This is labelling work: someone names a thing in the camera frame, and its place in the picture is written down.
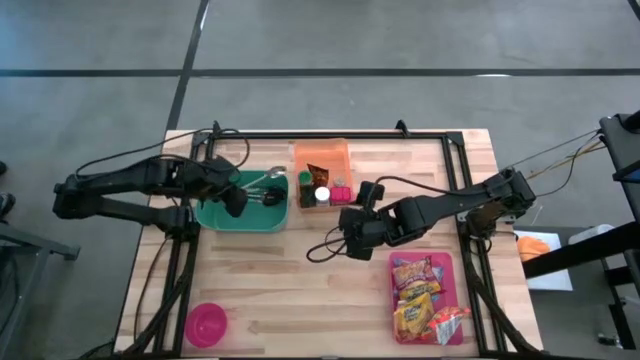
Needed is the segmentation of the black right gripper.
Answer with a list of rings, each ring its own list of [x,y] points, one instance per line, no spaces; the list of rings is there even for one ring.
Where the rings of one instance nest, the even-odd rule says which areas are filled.
[[[343,208],[339,216],[339,229],[346,244],[346,256],[368,261],[373,249],[382,245],[396,247],[400,244],[398,221],[388,209],[366,211]]]

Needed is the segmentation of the plain silver spoon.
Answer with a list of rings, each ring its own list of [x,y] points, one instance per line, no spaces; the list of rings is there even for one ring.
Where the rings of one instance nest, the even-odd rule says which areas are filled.
[[[261,177],[257,178],[256,180],[253,180],[245,185],[242,186],[242,189],[247,189],[250,188],[251,186],[262,182],[263,180],[266,179],[273,179],[273,178],[278,178],[281,176],[284,176],[287,172],[287,168],[285,166],[274,166],[270,169],[268,169]]]

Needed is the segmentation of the black metal spoon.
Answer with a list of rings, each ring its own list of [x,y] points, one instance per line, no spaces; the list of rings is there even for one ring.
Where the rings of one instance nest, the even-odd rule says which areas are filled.
[[[250,188],[247,190],[247,196],[250,201],[260,203],[266,207],[276,206],[288,198],[287,191],[278,186]]]

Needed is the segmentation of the orange yellow snack packet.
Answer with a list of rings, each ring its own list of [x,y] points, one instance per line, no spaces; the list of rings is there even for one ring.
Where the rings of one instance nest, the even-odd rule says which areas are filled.
[[[430,256],[415,261],[396,259],[392,277],[399,300],[409,301],[426,293],[438,294],[442,291]]]

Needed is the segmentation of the brown food pouch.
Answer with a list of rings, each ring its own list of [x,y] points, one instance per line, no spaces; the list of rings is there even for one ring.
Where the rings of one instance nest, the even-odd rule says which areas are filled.
[[[313,165],[308,164],[308,171],[311,173],[311,183],[315,188],[318,187],[326,187],[329,183],[329,170]]]

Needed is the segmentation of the green plastic bin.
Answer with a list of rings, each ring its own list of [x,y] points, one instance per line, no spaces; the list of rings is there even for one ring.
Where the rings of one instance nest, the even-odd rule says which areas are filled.
[[[289,195],[287,177],[281,176],[266,179],[250,188],[267,188],[278,186]],[[286,224],[288,217],[288,198],[276,206],[266,207],[260,203],[248,200],[241,216],[230,216],[222,202],[199,202],[195,208],[197,221],[205,228],[221,232],[249,232],[269,233],[280,231]]]

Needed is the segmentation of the orange translucent plastic bin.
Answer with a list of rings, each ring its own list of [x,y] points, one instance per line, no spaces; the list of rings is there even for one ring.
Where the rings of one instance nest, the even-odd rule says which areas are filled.
[[[337,209],[344,206],[328,206],[301,208],[299,205],[299,182],[298,174],[301,171],[308,171],[308,164],[313,164],[329,170],[329,189],[334,186],[334,178],[342,177],[346,181],[346,186],[352,190],[352,201],[355,200],[353,177],[349,157],[349,147],[346,139],[334,138],[323,140],[299,140],[294,142],[293,147],[294,171],[293,178],[296,181],[296,203],[303,212],[322,212]]]

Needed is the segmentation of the pink plastic tray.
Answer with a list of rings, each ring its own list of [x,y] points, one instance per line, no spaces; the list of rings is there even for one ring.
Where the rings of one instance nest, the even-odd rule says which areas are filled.
[[[456,290],[456,281],[453,270],[452,258],[449,254],[444,252],[393,252],[389,256],[388,266],[389,266],[389,276],[390,276],[390,296],[391,296],[391,313],[392,313],[392,334],[393,334],[393,313],[396,309],[397,303],[399,301],[395,284],[392,277],[392,269],[394,267],[394,261],[396,259],[405,259],[409,261],[419,260],[425,256],[430,256],[433,266],[440,266],[444,268],[444,276],[442,282],[440,283],[442,286],[442,291],[438,294],[430,294],[432,299],[432,304],[434,308],[434,312],[436,313],[438,310],[447,306],[455,306],[460,308],[466,308],[461,306],[458,302],[457,298],[457,290]],[[446,345],[440,346],[448,346],[453,345],[457,346],[463,342],[463,329],[462,322],[455,332],[454,336],[449,340]],[[427,339],[423,341],[414,341],[409,343],[399,343],[402,345],[439,345],[437,343],[429,342]]]

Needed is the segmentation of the pink plastic bowl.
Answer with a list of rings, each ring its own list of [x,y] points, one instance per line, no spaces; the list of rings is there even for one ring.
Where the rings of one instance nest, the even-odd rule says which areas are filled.
[[[224,337],[228,326],[225,310],[214,303],[197,305],[187,316],[184,333],[197,348],[216,345]]]

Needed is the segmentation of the orange cloth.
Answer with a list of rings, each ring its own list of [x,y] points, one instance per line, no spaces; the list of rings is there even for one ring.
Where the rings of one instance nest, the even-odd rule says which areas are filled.
[[[545,242],[531,236],[520,236],[516,244],[522,262],[527,262],[551,251]]]

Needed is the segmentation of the white paper sheet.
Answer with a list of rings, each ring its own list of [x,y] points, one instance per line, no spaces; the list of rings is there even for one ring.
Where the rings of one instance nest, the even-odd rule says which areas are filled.
[[[562,247],[557,233],[532,232],[516,230],[520,239],[529,236],[536,238],[549,246],[550,250],[558,250]],[[573,286],[567,270],[559,270],[554,273],[529,278],[527,280],[530,290],[572,291]]]

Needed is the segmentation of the grey side table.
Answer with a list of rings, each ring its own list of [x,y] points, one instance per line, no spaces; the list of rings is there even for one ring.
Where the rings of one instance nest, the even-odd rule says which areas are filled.
[[[49,256],[57,254],[65,261],[75,261],[79,252],[79,246],[0,222],[0,360],[8,360],[7,352],[18,336]]]

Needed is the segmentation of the white plastic container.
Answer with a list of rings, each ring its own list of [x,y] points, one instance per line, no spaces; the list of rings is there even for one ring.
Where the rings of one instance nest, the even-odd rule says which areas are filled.
[[[568,244],[573,245],[582,242],[592,237],[604,234],[612,229],[614,229],[614,226],[609,224],[600,224],[594,227],[590,227],[582,232],[570,236],[568,239]]]

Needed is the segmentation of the black equipment stand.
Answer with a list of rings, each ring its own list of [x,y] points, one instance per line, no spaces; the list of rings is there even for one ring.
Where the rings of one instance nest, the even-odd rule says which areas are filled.
[[[612,179],[622,185],[634,220],[528,260],[524,263],[524,273],[532,278],[587,262],[601,261],[605,279],[614,297],[609,309],[620,345],[624,349],[634,349],[636,344],[616,287],[632,283],[640,295],[640,110],[634,114],[603,118],[599,124],[605,147],[615,167]],[[624,256],[624,266],[610,268],[605,264],[608,257],[619,254]]]

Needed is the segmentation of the black aluminium table frame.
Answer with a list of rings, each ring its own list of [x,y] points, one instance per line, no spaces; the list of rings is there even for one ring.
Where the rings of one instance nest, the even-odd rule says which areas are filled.
[[[169,240],[154,226],[140,236],[114,351],[126,359],[482,358],[537,356],[541,338],[516,241],[500,227],[474,241],[463,214],[443,218],[398,247],[376,248],[368,261],[326,252],[339,241],[340,208],[303,212],[296,203],[294,142],[346,139],[354,190],[385,186],[379,208],[404,197],[437,197],[498,172],[490,135],[470,130],[169,131],[161,152],[193,160],[222,156],[242,170],[285,166],[288,217],[277,232],[221,232],[198,227]],[[458,302],[471,314],[460,345],[402,345],[392,334],[388,260],[393,252],[451,256]],[[184,329],[199,304],[227,315],[219,343],[197,348]]]

